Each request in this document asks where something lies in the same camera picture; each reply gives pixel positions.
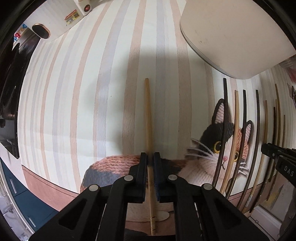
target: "cat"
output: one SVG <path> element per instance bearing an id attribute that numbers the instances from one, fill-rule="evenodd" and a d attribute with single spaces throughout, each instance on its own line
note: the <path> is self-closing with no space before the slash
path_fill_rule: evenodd
<path id="1" fill-rule="evenodd" d="M 201 186 L 204 183 L 212 183 L 214 173 L 217 166 L 217 160 L 220 152 L 220 145 L 222 139 L 223 115 L 224 115 L 224 100 L 220 99 L 214 109 L 211 124 L 203 132 L 200 140 L 192 138 L 192 146 L 187 148 L 184 160 L 167 160 L 167 166 L 170 173 L 176 174 L 187 180 L 188 183 Z M 221 171 L 218 178 L 216 188 L 219 190 L 226 172 L 230 149 L 232 145 L 234 124 L 228 122 L 226 128 L 226 145 L 221 165 Z M 247 168 L 245 168 L 246 159 L 249 151 L 249 144 L 253 130 L 253 123 L 251 120 L 247 122 L 246 135 L 244 141 L 244 150 L 242 161 L 239 168 L 239 175 L 245 175 Z M 239 129 L 238 141 L 236 143 L 235 162 L 231 169 L 231 177 L 233 175 L 238 152 L 241 142 L 241 129 Z M 126 156 L 109 156 L 92 164 L 85 172 L 80 192 L 84 191 L 91 184 L 97 184 L 101 187 L 111 185 L 118 178 L 125 176 L 129 172 L 129 168 L 139 163 L 140 156 L 126 155 Z M 158 211 L 172 211 L 172 204 L 157 204 Z M 147 201 L 142 204 L 129 204 L 127 220 L 130 221 L 149 221 L 149 206 Z"/>

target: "screw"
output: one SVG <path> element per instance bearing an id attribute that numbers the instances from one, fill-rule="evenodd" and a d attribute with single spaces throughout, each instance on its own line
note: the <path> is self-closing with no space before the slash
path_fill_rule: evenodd
<path id="1" fill-rule="evenodd" d="M 91 192 L 95 192 L 95 191 L 98 190 L 98 189 L 99 189 L 99 186 L 96 185 L 96 184 L 93 184 L 93 185 L 90 185 L 90 186 L 89 186 L 89 190 L 90 190 Z"/>
<path id="2" fill-rule="evenodd" d="M 203 188 L 205 189 L 205 190 L 212 190 L 212 188 L 213 188 L 213 186 L 211 185 L 211 184 L 209 184 L 209 183 L 205 183 L 204 185 L 203 185 Z"/>
<path id="3" fill-rule="evenodd" d="M 132 175 L 127 175 L 127 176 L 124 177 L 124 179 L 129 182 L 129 181 L 133 180 L 133 176 Z"/>
<path id="4" fill-rule="evenodd" d="M 170 179 L 171 181 L 175 181 L 175 180 L 177 180 L 177 178 L 178 177 L 174 174 L 168 176 L 168 179 Z"/>

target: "cat eye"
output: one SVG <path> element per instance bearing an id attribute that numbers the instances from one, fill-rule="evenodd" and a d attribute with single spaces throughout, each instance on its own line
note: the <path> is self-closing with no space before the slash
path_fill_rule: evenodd
<path id="1" fill-rule="evenodd" d="M 238 157 L 239 157 L 239 153 L 236 152 L 236 153 L 235 153 L 235 156 L 234 156 L 234 161 L 237 161 Z"/>
<path id="2" fill-rule="evenodd" d="M 214 152 L 219 153 L 221 148 L 221 141 L 217 141 L 214 145 Z"/>

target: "cat head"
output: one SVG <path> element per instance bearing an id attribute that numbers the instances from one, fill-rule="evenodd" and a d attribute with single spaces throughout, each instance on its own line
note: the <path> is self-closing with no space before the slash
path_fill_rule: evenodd
<path id="1" fill-rule="evenodd" d="M 200 140 L 196 140 L 192 138 L 194 147 L 188 148 L 187 154 L 185 155 L 186 158 L 188 159 L 198 159 L 197 164 L 199 164 L 211 176 L 214 176 L 216 166 L 217 166 L 218 156 L 220 153 L 220 147 L 221 147 L 223 118 L 224 118 L 223 103 L 224 103 L 224 99 L 220 99 L 217 102 L 214 110 L 214 114 L 212 116 L 212 123 L 203 132 Z M 220 179 L 224 178 L 224 175 L 226 172 L 226 168 L 229 161 L 231 145 L 232 145 L 233 130 L 234 130 L 234 124 L 232 122 L 229 122 L 231 118 L 228 116 L 227 119 L 228 119 L 228 123 L 226 126 L 226 145 L 225 145 L 221 171 L 219 175 Z M 249 151 L 249 142 L 251 139 L 252 131 L 253 131 L 253 123 L 251 120 L 249 120 L 247 122 L 247 127 L 246 127 L 244 150 L 243 150 L 241 167 L 240 167 L 239 173 L 242 173 L 242 169 L 244 169 L 245 160 L 247 158 L 248 151 Z M 242 136 L 241 129 L 239 129 L 238 141 L 236 143 L 236 153 L 235 153 L 234 163 L 232 166 L 231 176 L 234 172 L 236 161 L 238 158 L 239 147 L 241 143 L 241 136 Z"/>

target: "cat whisker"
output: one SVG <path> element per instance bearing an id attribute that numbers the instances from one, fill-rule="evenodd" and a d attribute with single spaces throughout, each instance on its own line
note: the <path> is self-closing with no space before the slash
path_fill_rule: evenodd
<path id="1" fill-rule="evenodd" d="M 202 156 L 202 155 L 198 155 L 198 154 L 194 154 L 194 153 L 186 153 L 185 156 L 194 156 L 194 157 L 201 157 L 201 158 L 205 158 L 211 161 L 214 161 L 214 158 L 210 158 L 208 156 Z"/>
<path id="2" fill-rule="evenodd" d="M 206 148 L 212 155 L 214 155 L 214 153 L 205 145 L 205 144 L 203 144 L 203 143 L 201 143 L 199 140 L 197 140 L 197 139 L 194 139 L 194 138 L 191 138 L 191 140 L 193 141 L 193 142 L 196 142 L 196 143 L 198 143 L 198 144 L 200 144 L 200 145 L 202 145 L 204 148 Z"/>
<path id="3" fill-rule="evenodd" d="M 199 152 L 201 152 L 201 153 L 204 153 L 204 154 L 206 154 L 206 155 L 208 155 L 208 156 L 212 156 L 210 153 L 208 153 L 208 152 L 206 152 L 206 151 L 203 151 L 203 150 L 201 150 L 201 149 L 195 148 L 195 147 L 187 147 L 187 149 L 188 149 L 188 150 L 196 150 L 196 151 L 199 151 Z"/>
<path id="4" fill-rule="evenodd" d="M 242 171 L 240 171 L 240 170 L 239 170 L 239 173 L 241 173 L 241 174 L 243 174 L 243 175 L 245 175 L 245 176 L 247 175 L 247 174 L 245 174 L 244 172 L 242 172 Z"/>
<path id="5" fill-rule="evenodd" d="M 240 169 L 244 169 L 244 170 L 249 170 L 248 168 L 245 168 L 245 167 L 239 167 Z"/>

